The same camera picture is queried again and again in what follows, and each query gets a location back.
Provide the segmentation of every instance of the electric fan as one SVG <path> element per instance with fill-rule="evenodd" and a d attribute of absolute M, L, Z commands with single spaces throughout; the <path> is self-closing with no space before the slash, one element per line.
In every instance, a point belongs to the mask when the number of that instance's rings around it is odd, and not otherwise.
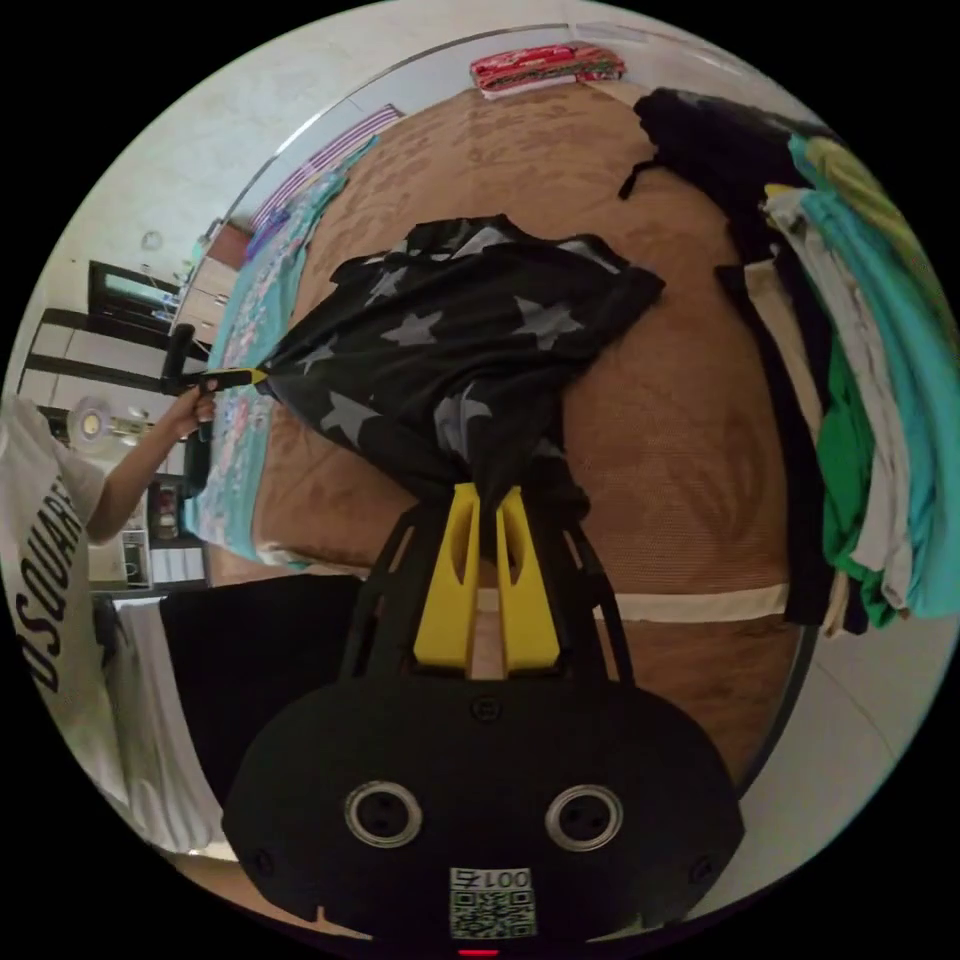
<path fill-rule="evenodd" d="M 128 417 L 114 416 L 109 401 L 84 397 L 67 415 L 70 445 L 91 456 L 109 453 L 118 442 L 135 447 L 147 430 L 147 413 L 134 407 L 128 413 Z"/>

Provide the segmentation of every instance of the folded red blanket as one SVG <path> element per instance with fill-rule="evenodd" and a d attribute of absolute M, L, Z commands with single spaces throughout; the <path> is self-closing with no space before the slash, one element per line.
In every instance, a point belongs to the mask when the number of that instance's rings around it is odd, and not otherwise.
<path fill-rule="evenodd" d="M 571 75 L 578 80 L 619 80 L 625 70 L 615 53 L 580 42 L 509 50 L 470 64 L 470 75 L 481 90 Z"/>

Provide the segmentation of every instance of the teal blanket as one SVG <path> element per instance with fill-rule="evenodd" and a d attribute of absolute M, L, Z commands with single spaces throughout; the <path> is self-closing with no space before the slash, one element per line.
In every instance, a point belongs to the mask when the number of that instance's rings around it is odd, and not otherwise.
<path fill-rule="evenodd" d="M 290 201 L 290 219 L 240 271 L 210 351 L 211 368 L 256 367 L 287 332 L 313 232 L 350 168 L 376 140 Z M 261 559 L 252 537 L 253 510 L 275 402 L 252 386 L 218 395 L 207 485 L 185 509 L 188 529 L 201 540 L 249 560 Z"/>

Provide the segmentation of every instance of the black star-print shirt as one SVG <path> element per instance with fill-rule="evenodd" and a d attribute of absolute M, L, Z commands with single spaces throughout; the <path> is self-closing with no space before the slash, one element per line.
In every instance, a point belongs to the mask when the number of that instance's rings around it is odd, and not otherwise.
<path fill-rule="evenodd" d="M 599 237 L 542 240 L 505 216 L 416 226 L 348 260 L 263 364 L 261 389 L 421 499 L 472 480 L 579 504 L 561 395 L 663 288 Z"/>

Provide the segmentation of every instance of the screw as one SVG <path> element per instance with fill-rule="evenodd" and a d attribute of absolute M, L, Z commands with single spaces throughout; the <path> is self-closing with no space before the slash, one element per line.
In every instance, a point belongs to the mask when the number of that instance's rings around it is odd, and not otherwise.
<path fill-rule="evenodd" d="M 258 850 L 253 855 L 253 865 L 257 872 L 264 877 L 272 877 L 274 873 L 273 858 L 266 850 Z"/>
<path fill-rule="evenodd" d="M 493 723 L 500 719 L 502 707 L 496 697 L 477 697 L 470 704 L 470 713 L 481 723 Z"/>
<path fill-rule="evenodd" d="M 713 875 L 713 862 L 709 857 L 701 857 L 691 868 L 690 868 L 690 882 L 691 883 L 703 883 L 704 880 L 707 880 Z"/>

